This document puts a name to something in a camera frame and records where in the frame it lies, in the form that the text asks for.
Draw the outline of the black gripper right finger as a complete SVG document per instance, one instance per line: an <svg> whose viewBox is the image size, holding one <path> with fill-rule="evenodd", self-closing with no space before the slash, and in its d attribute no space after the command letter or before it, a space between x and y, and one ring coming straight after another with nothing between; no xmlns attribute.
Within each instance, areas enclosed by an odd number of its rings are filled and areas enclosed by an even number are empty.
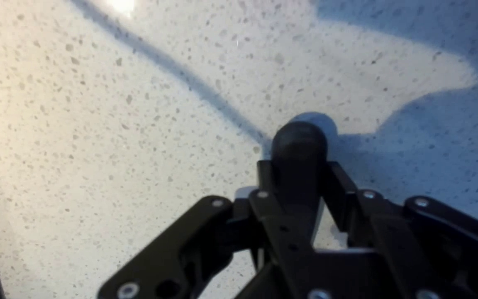
<svg viewBox="0 0 478 299"><path fill-rule="evenodd" d="M478 299L476 217L430 196L395 204L358 189L333 161L322 196L347 245L378 254L401 297Z"/></svg>

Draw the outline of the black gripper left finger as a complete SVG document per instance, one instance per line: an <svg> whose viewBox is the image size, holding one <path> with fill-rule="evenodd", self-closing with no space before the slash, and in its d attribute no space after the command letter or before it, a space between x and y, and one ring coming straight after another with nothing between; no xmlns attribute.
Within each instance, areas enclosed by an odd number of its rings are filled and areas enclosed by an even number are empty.
<svg viewBox="0 0 478 299"><path fill-rule="evenodd" d="M254 209L262 191L274 192L279 166L257 162L259 187L231 201L206 196L121 265L98 290L98 299L197 299L236 252L249 250L255 274L234 299L282 299L284 287L270 260L269 235Z"/></svg>

